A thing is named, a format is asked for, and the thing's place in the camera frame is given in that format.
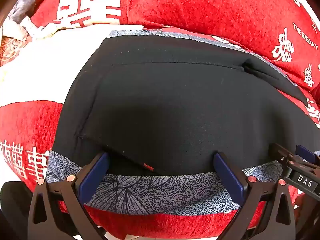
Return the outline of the red white wedding blanket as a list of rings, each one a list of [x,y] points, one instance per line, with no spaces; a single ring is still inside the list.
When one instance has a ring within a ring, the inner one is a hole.
[[[214,35],[201,35],[177,28],[150,30],[138,25],[119,25],[116,28],[96,25],[79,30],[63,30],[51,38],[32,42],[17,59],[1,68],[1,156],[20,178],[19,183],[4,185],[1,200],[9,222],[24,238],[28,237],[31,200],[37,183],[41,179],[46,180],[49,154],[69,91],[69,81],[58,73],[57,67],[75,53],[92,49],[99,39],[109,37],[113,31],[186,35],[250,53],[269,63],[304,95],[313,99],[308,91],[290,80],[274,63],[236,42]],[[319,111],[317,102],[314,99],[313,102]],[[280,166],[282,171],[278,180],[286,182],[287,164]],[[287,185],[295,216],[295,239],[319,239],[319,201],[289,183]],[[98,210],[88,203],[84,204],[84,208],[93,222],[102,233],[117,239],[218,238],[240,207],[237,204],[235,210],[213,215],[123,215]]]

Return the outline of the black pants with patterned waistband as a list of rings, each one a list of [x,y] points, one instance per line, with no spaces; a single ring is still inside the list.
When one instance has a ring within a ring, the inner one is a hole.
[[[186,35],[113,31],[60,63],[69,81],[46,179],[100,152],[109,167],[90,207],[123,215],[213,215],[238,208],[212,165],[279,179],[276,143],[319,150],[313,99],[250,53]]]

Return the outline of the red folded wedding quilt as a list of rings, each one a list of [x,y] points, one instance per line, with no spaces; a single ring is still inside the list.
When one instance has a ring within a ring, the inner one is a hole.
[[[319,85],[319,20],[303,0],[36,0],[36,26],[176,27],[225,38],[269,59],[307,90]]]

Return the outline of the crumpled grey white clothes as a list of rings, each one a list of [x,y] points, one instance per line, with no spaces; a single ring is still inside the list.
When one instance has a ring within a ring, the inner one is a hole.
[[[1,26],[1,39],[13,38],[18,41],[26,41],[27,37],[36,40],[51,37],[57,32],[55,24],[46,27],[36,27],[28,16],[28,12],[34,9],[36,0],[18,0]]]

